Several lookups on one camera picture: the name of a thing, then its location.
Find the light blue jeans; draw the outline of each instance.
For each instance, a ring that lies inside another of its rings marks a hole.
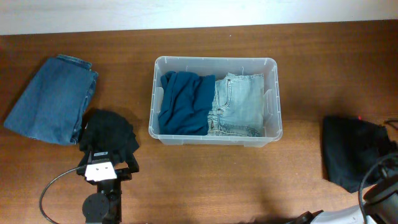
[[[234,75],[216,81],[209,136],[264,136],[264,75]]]

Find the denim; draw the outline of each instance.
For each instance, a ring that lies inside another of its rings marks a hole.
[[[208,115],[209,136],[264,136],[264,75],[234,75],[216,81]]]
[[[164,88],[160,134],[207,135],[207,116],[212,108],[216,77],[170,71],[160,81]]]
[[[4,127],[32,139],[76,144],[97,78],[89,62],[66,55],[49,58],[14,105]]]

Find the folded teal cloth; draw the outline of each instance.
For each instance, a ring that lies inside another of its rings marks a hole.
[[[160,134],[207,135],[216,77],[192,72],[167,72],[160,78],[164,97],[159,113]]]

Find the black bag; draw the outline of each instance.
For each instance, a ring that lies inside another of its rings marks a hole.
[[[328,179],[350,193],[358,191],[365,173],[379,157],[391,152],[393,145],[383,126],[337,116],[323,119],[323,161]],[[379,180],[379,172],[374,170],[364,186]]]

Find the cable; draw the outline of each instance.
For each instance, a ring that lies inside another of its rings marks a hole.
[[[69,174],[70,172],[73,172],[73,171],[75,171],[75,170],[77,170],[77,169],[84,168],[84,167],[86,167],[86,165],[80,166],[80,167],[76,167],[76,168],[73,168],[73,169],[70,169],[70,170],[64,172],[63,174],[60,174],[58,177],[56,177],[56,178],[54,178],[53,180],[51,180],[51,182],[50,182],[49,184],[47,184],[47,186],[44,188],[44,190],[43,190],[43,192],[42,192],[42,195],[40,195],[39,208],[40,208],[40,211],[42,212],[42,215],[44,216],[44,218],[47,219],[50,223],[59,224],[59,223],[57,223],[56,221],[52,220],[52,219],[44,212],[44,210],[43,210],[43,197],[44,197],[45,192],[46,192],[46,191],[49,189],[49,187],[50,187],[56,180],[58,180],[60,177],[66,175],[66,174]]]
[[[383,163],[386,160],[392,159],[394,157],[398,157],[398,152],[395,153],[391,153],[388,154],[386,156],[380,157],[377,160],[377,163],[375,163],[369,170],[368,172],[365,174],[365,176],[362,179],[361,185],[359,186],[359,190],[358,190],[358,201],[359,201],[359,208],[361,209],[361,213],[363,216],[363,221],[364,224],[368,224],[368,220],[366,219],[366,214],[365,214],[365,209],[363,207],[363,201],[362,201],[362,189],[363,189],[363,185],[365,184],[366,180],[368,179],[368,177],[371,175],[371,173],[373,172],[373,170],[379,166],[381,163]]]
[[[384,121],[384,124],[388,124],[389,126],[393,127],[395,130],[398,131],[398,127],[393,125],[393,123],[398,123],[398,119],[387,119]]]

